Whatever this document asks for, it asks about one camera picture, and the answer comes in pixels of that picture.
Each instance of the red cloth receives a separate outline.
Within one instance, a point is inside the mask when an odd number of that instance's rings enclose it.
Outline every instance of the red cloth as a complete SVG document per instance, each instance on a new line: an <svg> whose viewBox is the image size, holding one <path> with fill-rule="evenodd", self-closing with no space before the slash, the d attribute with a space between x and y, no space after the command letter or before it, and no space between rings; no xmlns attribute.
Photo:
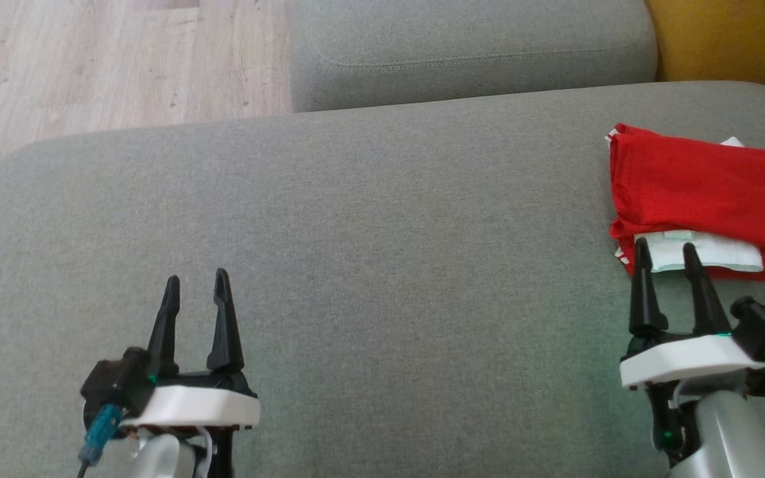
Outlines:
<svg viewBox="0 0 765 478"><path fill-rule="evenodd" d="M634 235L698 230L760 249L763 272L710 268L719 278L765 279L765 149L661 136L625 124L610 142L618 218L610 235L634 271Z"/></svg>

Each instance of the yellow wall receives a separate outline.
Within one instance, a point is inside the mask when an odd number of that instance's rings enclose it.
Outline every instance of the yellow wall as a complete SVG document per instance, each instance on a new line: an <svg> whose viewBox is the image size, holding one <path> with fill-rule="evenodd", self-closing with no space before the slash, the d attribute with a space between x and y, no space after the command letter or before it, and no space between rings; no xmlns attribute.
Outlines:
<svg viewBox="0 0 765 478"><path fill-rule="evenodd" d="M657 78L765 84L765 1L646 0L657 31Z"/></svg>

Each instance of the blue connector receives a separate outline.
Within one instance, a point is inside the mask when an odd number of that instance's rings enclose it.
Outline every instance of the blue connector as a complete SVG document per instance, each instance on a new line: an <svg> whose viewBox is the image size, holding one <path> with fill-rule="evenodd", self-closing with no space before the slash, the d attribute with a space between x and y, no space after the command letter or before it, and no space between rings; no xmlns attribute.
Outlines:
<svg viewBox="0 0 765 478"><path fill-rule="evenodd" d="M78 453L78 459L87 466L96 466L102 457L102 450L109 439L115 435L122 421L122 409L116 405L104 405L90 424L84 436L84 447Z"/></svg>

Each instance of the gray sofa cushion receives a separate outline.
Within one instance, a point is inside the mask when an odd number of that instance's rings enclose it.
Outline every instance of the gray sofa cushion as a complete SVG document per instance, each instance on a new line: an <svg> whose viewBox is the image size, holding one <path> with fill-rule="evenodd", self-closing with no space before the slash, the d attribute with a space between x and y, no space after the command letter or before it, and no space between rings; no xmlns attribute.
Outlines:
<svg viewBox="0 0 765 478"><path fill-rule="evenodd" d="M295 112L653 81L643 0L303 0Z"/></svg>
<svg viewBox="0 0 765 478"><path fill-rule="evenodd" d="M604 134L765 147L765 87L641 84L97 133L0 163L0 476L75 474L78 388L230 272L261 426L239 476L656 476L622 390ZM656 278L672 327L689 284ZM719 281L722 300L765 283ZM752 400L765 420L765 400ZM131 447L90 475L125 476Z"/></svg>

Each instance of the folded white fabric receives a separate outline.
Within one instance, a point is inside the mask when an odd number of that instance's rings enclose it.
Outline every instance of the folded white fabric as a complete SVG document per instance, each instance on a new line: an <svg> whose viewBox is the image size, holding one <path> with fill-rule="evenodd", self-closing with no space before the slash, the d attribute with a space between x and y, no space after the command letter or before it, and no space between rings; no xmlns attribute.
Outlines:
<svg viewBox="0 0 765 478"><path fill-rule="evenodd" d="M607 143L615 129L607 134ZM744 147L739 139L731 136L723 145ZM757 247L748 242L717 236L709 232L696 230L667 230L665 232L650 232L637 234L634 240L645 237L651 252L651 272L666 272L667 270L683 270L683 245L692 242L704 266L725 267L738 272L762 272L763 259ZM628 264L622 248L616 251L616 257L623 264Z"/></svg>

